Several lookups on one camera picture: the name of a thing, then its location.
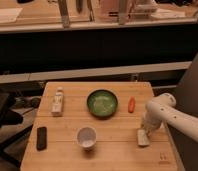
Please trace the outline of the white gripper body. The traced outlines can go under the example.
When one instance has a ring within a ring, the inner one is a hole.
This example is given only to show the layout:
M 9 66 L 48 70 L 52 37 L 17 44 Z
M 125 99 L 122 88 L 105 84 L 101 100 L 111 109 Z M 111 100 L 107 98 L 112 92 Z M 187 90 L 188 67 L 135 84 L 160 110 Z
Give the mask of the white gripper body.
M 162 121 L 146 112 L 142 116 L 141 128 L 145 130 L 147 135 L 150 135 L 155 130 L 159 129 Z

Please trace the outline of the dark robot base panel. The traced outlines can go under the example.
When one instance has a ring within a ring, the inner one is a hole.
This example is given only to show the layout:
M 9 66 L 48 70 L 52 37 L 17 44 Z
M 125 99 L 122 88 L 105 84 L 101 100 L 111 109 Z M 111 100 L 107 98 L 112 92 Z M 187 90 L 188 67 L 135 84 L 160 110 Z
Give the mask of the dark robot base panel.
M 176 108 L 198 119 L 198 53 L 184 73 L 173 95 Z M 198 171 L 198 143 L 169 126 L 169 131 L 183 164 L 182 171 Z

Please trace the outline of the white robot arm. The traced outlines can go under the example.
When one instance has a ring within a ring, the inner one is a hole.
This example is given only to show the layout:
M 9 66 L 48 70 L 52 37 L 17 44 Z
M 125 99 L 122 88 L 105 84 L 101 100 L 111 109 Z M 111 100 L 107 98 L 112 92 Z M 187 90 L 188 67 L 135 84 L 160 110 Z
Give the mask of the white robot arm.
M 147 134 L 159 129 L 166 122 L 194 141 L 198 142 L 198 118 L 175 108 L 176 99 L 170 93 L 153 97 L 145 104 L 141 126 Z

